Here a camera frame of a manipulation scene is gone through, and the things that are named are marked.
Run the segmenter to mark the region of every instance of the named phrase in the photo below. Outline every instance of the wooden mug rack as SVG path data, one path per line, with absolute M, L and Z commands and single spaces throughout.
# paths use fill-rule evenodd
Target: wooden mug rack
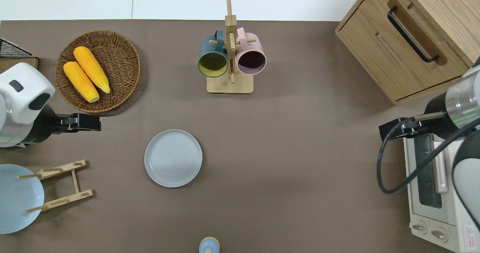
M 63 198 L 59 198 L 59 199 L 56 199 L 56 200 L 52 200 L 50 202 L 45 202 L 41 206 L 25 210 L 24 213 L 27 214 L 29 212 L 33 212 L 33 211 L 36 211 L 36 210 L 41 210 L 41 212 L 43 212 L 43 211 L 49 210 L 51 208 L 55 208 L 55 207 L 65 205 L 65 204 L 70 203 L 70 202 L 74 202 L 76 200 L 81 200 L 81 199 L 84 199 L 86 197 L 93 196 L 93 194 L 94 194 L 93 190 L 89 189 L 89 190 L 85 190 L 85 191 L 80 192 L 80 188 L 78 186 L 77 174 L 75 173 L 75 170 L 79 169 L 81 167 L 85 167 L 85 166 L 87 166 L 87 162 L 85 160 L 80 160 L 80 161 L 76 161 L 76 162 L 73 162 L 73 163 L 65 164 L 63 166 L 54 167 L 54 168 L 51 168 L 51 169 L 42 169 L 41 171 L 36 172 L 34 174 L 17 176 L 17 179 L 37 177 L 40 180 L 43 180 L 43 179 L 46 179 L 46 178 L 50 178 L 50 177 L 57 176 L 59 174 L 71 171 L 72 176 L 73 176 L 73 184 L 75 186 L 75 192 L 76 192 L 75 194 L 70 195 L 70 196 L 66 196 L 66 197 L 63 197 Z
M 237 16 L 232 15 L 231 0 L 226 0 L 227 15 L 225 16 L 226 32 L 226 55 L 228 58 L 228 74 L 219 77 L 207 77 L 207 91 L 210 93 L 252 93 L 254 91 L 253 75 L 246 75 L 238 71 L 236 54 L 236 45 L 240 42 L 237 38 Z

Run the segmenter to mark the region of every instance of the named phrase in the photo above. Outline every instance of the pink mug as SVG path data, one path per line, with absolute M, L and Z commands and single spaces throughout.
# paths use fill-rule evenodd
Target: pink mug
M 245 33 L 243 27 L 237 29 L 237 68 L 240 72 L 247 75 L 255 75 L 264 70 L 266 65 L 265 53 L 262 44 L 255 34 Z M 255 42 L 248 43 L 247 40 L 255 39 Z

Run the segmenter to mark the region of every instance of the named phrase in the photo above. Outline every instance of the black drawer handle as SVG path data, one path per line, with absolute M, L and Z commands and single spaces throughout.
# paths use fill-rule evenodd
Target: black drawer handle
M 396 10 L 396 6 L 390 9 L 390 11 L 387 14 L 387 18 L 390 21 L 390 23 L 395 27 L 395 29 L 400 33 L 400 35 L 405 39 L 405 41 L 413 48 L 413 50 L 417 53 L 417 55 L 424 61 L 425 63 L 431 63 L 438 59 L 438 55 L 430 58 L 425 54 L 425 52 L 422 51 L 420 46 L 411 38 L 410 34 L 402 27 L 402 25 L 396 20 L 396 18 L 393 16 L 393 12 Z

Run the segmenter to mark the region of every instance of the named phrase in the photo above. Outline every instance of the brown table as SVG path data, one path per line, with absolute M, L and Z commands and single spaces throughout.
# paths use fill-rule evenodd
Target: brown table
M 250 95 L 209 94 L 197 69 L 201 38 L 223 21 L 2 21 L 0 36 L 55 63 L 77 36 L 108 29 L 142 58 L 138 89 L 101 118 L 101 132 L 53 135 L 0 149 L 0 164 L 32 171 L 86 159 L 82 190 L 96 195 L 41 212 L 0 235 L 2 252 L 197 252 L 206 236 L 221 252 L 446 252 L 410 233 L 406 192 L 381 193 L 377 126 L 423 112 L 428 100 L 393 106 L 335 36 L 337 22 L 239 21 L 259 36 L 267 67 Z M 48 103 L 74 113 L 59 94 Z M 168 129 L 199 141 L 202 169 L 163 188 L 144 167 L 149 141 Z M 389 145 L 386 184 L 405 176 L 402 142 Z M 70 176 L 43 182 L 47 200 L 74 193 Z

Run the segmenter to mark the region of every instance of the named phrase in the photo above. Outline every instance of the oven knob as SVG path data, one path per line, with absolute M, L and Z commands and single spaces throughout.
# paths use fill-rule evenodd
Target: oven knob
M 432 233 L 433 236 L 437 237 L 442 242 L 447 242 L 449 240 L 446 230 L 442 227 L 440 227 L 438 230 L 432 230 L 430 233 Z
M 410 228 L 416 229 L 423 234 L 427 233 L 427 227 L 425 225 L 425 222 L 423 221 L 419 221 L 417 224 L 413 224 L 410 222 Z

